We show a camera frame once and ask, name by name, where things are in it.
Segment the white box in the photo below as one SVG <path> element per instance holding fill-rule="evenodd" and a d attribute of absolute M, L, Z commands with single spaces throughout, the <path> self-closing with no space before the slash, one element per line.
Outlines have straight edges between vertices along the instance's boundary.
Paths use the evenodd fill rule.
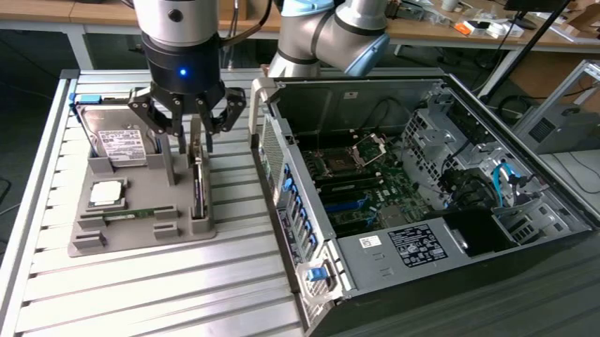
<path fill-rule="evenodd" d="M 504 35 L 507 35 L 507 32 L 511 29 L 511 25 L 512 25 L 511 23 L 503 23 L 503 24 L 494 23 L 490 26 L 490 28 L 487 29 L 486 33 L 491 37 L 498 39 L 499 37 L 503 37 Z M 519 27 L 518 25 L 514 25 L 514 29 L 511 30 L 508 37 L 522 37 L 524 32 L 526 31 L 523 30 L 522 27 Z"/>
<path fill-rule="evenodd" d="M 508 32 L 508 36 L 510 36 L 510 37 L 522 37 L 522 36 L 523 36 L 523 33 L 524 33 L 526 31 L 523 30 L 522 27 L 519 27 L 518 25 L 514 25 L 514 24 L 510 23 L 510 22 L 506 22 L 503 25 L 504 25 L 504 27 L 507 28 L 507 32 L 508 32 L 508 30 L 511 29 L 511 26 L 514 26 L 514 29 L 511 29 L 511 31 Z"/>
<path fill-rule="evenodd" d="M 480 36 L 486 35 L 486 29 L 475 28 L 475 26 L 468 21 L 464 21 L 463 24 L 466 25 L 467 28 L 470 28 L 471 36 L 480 37 Z"/>

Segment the monitor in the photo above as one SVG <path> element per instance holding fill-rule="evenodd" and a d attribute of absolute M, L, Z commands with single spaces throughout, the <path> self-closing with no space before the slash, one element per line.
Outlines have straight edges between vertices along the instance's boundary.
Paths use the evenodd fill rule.
<path fill-rule="evenodd" d="M 565 0 L 508 0 L 507 11 L 554 12 L 562 7 Z"/>

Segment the dark floor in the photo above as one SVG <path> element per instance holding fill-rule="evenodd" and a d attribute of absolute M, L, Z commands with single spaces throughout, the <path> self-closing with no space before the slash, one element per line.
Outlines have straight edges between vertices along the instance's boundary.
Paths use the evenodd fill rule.
<path fill-rule="evenodd" d="M 67 37 L 62 33 L 17 32 L 0 30 L 0 38 L 19 50 L 50 73 L 26 61 L 9 46 L 0 42 L 0 176 L 13 182 L 13 189 L 0 205 L 0 212 L 21 202 L 25 193 L 30 168 L 34 163 L 39 138 L 46 123 L 46 116 L 51 100 L 41 95 L 25 93 L 15 89 L 23 88 L 42 95 L 54 96 L 57 76 L 62 69 L 78 67 Z M 91 34 L 90 47 L 98 69 L 146 69 L 144 55 L 129 51 L 126 37 L 110 34 Z M 260 63 L 269 63 L 277 49 L 276 41 L 256 40 L 240 45 L 234 52 L 236 67 L 259 67 Z M 486 81 L 490 71 L 474 62 L 475 57 L 486 61 L 492 58 L 495 51 L 458 50 L 430 47 L 407 47 L 401 58 L 392 53 L 380 62 L 379 67 L 442 67 L 444 71 L 458 75 L 468 86 L 478 79 L 478 85 Z M 442 54 L 451 59 L 460 60 L 459 65 L 442 64 Z M 496 95 L 496 101 L 512 93 L 522 93 L 520 89 L 507 83 Z M 0 215 L 0 241 L 7 241 L 15 221 L 17 209 Z"/>

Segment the aluminum table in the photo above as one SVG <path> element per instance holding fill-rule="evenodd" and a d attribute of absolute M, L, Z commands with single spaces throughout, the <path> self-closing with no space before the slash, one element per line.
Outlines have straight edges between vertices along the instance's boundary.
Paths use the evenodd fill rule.
<path fill-rule="evenodd" d="M 248 97 L 259 76 L 260 70 L 222 75 Z M 86 71 L 59 82 L 0 271 L 0 336 L 303 336 L 250 155 L 248 111 L 216 139 L 216 238 L 67 255 L 90 151 L 70 94 L 128 95 L 149 83 L 148 71 Z"/>

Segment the motherboard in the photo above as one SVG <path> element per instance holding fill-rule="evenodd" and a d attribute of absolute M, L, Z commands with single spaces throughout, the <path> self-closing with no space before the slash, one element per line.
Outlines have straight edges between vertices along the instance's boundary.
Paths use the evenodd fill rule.
<path fill-rule="evenodd" d="M 395 225 L 419 222 L 432 210 L 385 135 L 368 133 L 353 139 L 351 146 L 303 151 L 339 237 L 384 229 L 391 219 Z"/>

